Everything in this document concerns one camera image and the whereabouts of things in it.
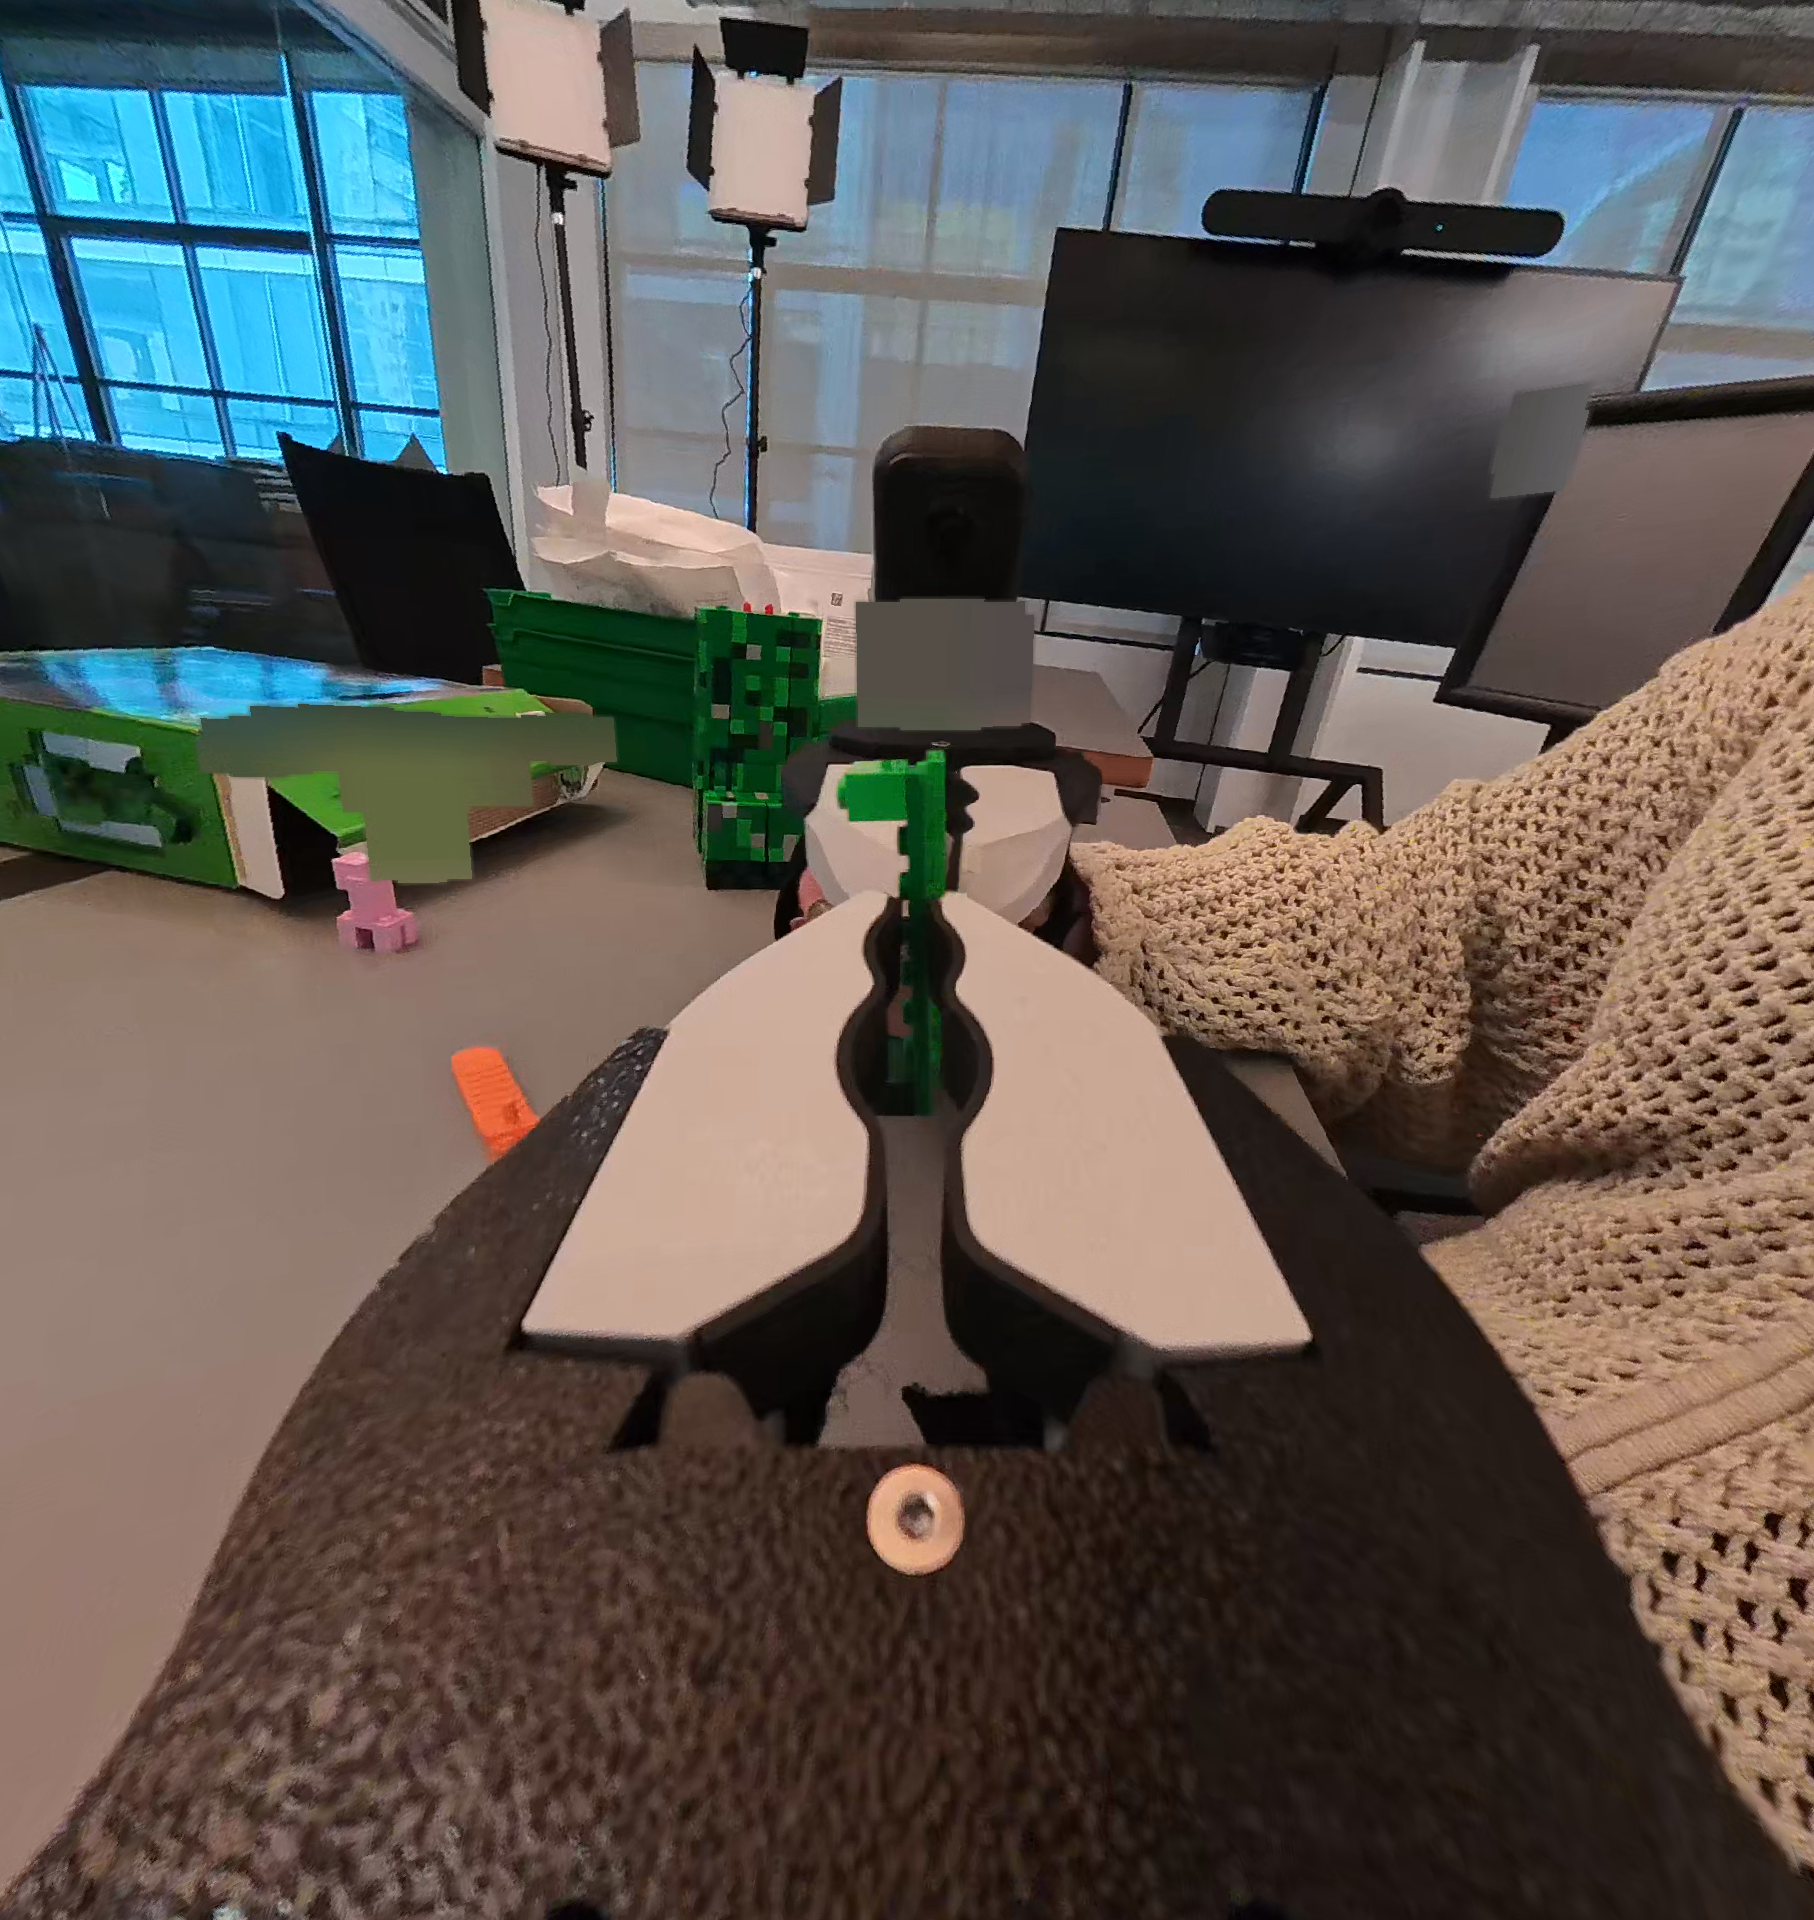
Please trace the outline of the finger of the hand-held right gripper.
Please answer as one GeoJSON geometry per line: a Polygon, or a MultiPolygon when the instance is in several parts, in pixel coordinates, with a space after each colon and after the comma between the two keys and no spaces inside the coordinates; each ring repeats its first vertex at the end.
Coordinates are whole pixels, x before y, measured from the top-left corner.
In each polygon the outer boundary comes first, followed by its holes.
{"type": "Polygon", "coordinates": [[[1066,868],[1069,821],[1046,766],[962,766],[948,893],[1006,919],[1042,919],[1066,868]]]}
{"type": "Polygon", "coordinates": [[[896,897],[909,868],[902,850],[906,764],[832,764],[803,821],[801,917],[854,893],[896,897]]]}

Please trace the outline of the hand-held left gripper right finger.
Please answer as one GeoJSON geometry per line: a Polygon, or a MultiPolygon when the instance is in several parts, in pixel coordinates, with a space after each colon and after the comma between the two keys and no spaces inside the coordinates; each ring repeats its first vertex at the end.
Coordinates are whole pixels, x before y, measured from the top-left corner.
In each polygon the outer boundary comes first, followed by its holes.
{"type": "Polygon", "coordinates": [[[1310,1329],[1154,1021],[986,906],[937,904],[944,1318],[985,1384],[1069,1426],[1112,1386],[1216,1448],[1183,1371],[1310,1329]]]}

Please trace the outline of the long narrow green lego plate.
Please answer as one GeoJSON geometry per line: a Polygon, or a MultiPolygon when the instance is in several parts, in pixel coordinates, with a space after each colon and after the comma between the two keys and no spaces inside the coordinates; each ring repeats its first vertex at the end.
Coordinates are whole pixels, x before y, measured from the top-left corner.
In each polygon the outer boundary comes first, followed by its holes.
{"type": "Polygon", "coordinates": [[[929,1117],[944,1070],[944,1013],[933,987],[933,906],[945,893],[945,751],[853,764],[836,784],[850,824],[896,829],[902,875],[896,1021],[889,1027],[889,1095],[902,1113],[929,1117]]]}

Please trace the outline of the person's right forearm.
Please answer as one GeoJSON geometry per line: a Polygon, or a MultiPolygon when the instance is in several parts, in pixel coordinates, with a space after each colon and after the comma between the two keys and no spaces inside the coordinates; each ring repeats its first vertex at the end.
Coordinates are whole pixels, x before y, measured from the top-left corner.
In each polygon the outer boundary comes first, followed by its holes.
{"type": "Polygon", "coordinates": [[[1558,749],[1335,836],[1080,843],[1097,968],[1165,1033],[1492,1210],[1814,1143],[1814,574],[1558,749]]]}

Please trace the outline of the green lego creeper figure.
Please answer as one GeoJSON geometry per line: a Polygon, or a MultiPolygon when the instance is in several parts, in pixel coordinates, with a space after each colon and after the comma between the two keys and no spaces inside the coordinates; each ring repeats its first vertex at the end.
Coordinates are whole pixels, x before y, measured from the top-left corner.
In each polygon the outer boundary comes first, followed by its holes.
{"type": "Polygon", "coordinates": [[[822,622],[707,605],[696,614],[696,855],[711,890],[779,886],[803,836],[784,766],[822,733],[822,622]]]}

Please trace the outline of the orange lego brick separator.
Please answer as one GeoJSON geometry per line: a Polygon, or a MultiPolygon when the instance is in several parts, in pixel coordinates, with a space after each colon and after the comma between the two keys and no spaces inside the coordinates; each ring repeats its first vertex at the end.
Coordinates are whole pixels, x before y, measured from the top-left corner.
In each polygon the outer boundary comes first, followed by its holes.
{"type": "Polygon", "coordinates": [[[539,1110],[498,1047],[463,1047],[449,1066],[486,1161],[504,1157],[536,1128],[539,1110]]]}

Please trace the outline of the pink lego pig figure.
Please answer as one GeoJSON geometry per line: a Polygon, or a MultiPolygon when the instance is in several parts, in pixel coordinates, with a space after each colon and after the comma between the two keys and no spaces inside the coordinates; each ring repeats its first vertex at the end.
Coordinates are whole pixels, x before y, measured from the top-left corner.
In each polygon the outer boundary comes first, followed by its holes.
{"type": "Polygon", "coordinates": [[[331,873],[345,897],[345,910],[337,915],[341,948],[390,954],[418,946],[415,915],[400,904],[390,881],[371,875],[363,847],[339,851],[331,873]]]}

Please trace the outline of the white printed paper sheet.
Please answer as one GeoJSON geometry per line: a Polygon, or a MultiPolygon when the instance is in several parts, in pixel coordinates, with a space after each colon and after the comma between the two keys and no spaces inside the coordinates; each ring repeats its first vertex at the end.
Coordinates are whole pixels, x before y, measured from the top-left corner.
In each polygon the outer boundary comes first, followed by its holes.
{"type": "Polygon", "coordinates": [[[765,540],[765,560],[784,612],[822,624],[823,700],[854,696],[854,612],[870,599],[870,552],[832,552],[765,540]]]}

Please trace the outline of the white paper bag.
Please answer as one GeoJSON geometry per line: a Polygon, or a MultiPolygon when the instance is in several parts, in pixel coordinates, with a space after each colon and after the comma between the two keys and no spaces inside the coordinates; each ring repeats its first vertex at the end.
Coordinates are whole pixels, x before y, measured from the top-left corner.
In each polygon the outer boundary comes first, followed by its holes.
{"type": "Polygon", "coordinates": [[[563,600],[670,619],[784,612],[765,540],[729,518],[580,479],[536,488],[530,534],[530,586],[563,600]]]}

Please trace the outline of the green plastic crate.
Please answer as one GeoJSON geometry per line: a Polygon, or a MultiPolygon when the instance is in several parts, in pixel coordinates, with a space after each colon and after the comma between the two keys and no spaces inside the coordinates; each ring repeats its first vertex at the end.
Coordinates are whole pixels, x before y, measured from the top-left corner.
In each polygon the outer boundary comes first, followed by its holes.
{"type": "Polygon", "coordinates": [[[490,587],[502,683],[615,719],[624,773],[694,779],[696,622],[490,587]]]}

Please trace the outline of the studio light panel on stand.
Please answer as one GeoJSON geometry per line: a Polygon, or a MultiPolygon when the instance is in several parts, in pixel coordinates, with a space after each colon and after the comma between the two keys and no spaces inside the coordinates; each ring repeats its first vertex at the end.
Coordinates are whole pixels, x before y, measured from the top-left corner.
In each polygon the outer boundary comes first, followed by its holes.
{"type": "Polygon", "coordinates": [[[836,196],[841,82],[808,79],[801,23],[722,16],[717,34],[720,64],[701,52],[688,58],[686,175],[701,187],[711,219],[740,228],[748,240],[744,521],[756,530],[768,258],[836,196]]]}
{"type": "Polygon", "coordinates": [[[449,1],[445,9],[460,92],[484,110],[493,146],[539,179],[551,253],[545,314],[564,400],[556,482],[568,483],[586,468],[590,437],[571,196],[607,180],[615,155],[641,137],[633,13],[596,18],[582,1],[449,1]]]}

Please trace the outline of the black webcam bar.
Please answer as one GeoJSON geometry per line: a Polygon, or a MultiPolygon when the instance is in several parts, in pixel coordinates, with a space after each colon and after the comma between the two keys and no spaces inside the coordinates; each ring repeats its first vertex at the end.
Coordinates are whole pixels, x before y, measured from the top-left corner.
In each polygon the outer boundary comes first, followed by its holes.
{"type": "Polygon", "coordinates": [[[1348,266],[1402,253],[1535,262],[1564,236],[1558,210],[1414,201],[1391,187],[1365,196],[1216,188],[1200,222],[1212,238],[1318,247],[1348,266]]]}

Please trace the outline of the black foam board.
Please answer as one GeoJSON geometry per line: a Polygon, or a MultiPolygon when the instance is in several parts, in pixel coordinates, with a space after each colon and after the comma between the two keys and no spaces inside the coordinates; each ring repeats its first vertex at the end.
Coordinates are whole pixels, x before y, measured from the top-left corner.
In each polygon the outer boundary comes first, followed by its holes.
{"type": "Polygon", "coordinates": [[[319,561],[368,671],[480,683],[493,590],[524,587],[482,472],[371,463],[279,435],[319,561]]]}

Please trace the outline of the person's torso in knit sweater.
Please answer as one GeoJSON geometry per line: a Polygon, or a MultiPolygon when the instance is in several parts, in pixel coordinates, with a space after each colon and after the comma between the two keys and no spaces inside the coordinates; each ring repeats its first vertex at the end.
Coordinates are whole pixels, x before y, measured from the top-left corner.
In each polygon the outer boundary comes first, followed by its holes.
{"type": "Polygon", "coordinates": [[[1712,1759],[1814,1888],[1814,1090],[1505,1122],[1435,1267],[1541,1413],[1712,1759]]]}

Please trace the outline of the grey screen panel black frame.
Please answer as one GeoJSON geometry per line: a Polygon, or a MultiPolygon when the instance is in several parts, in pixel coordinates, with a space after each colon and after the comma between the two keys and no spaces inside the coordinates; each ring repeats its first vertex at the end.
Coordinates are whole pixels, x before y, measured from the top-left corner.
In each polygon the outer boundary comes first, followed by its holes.
{"type": "Polygon", "coordinates": [[[1558,744],[1769,599],[1814,525],[1814,373],[1602,395],[1487,632],[1439,704],[1558,744]]]}

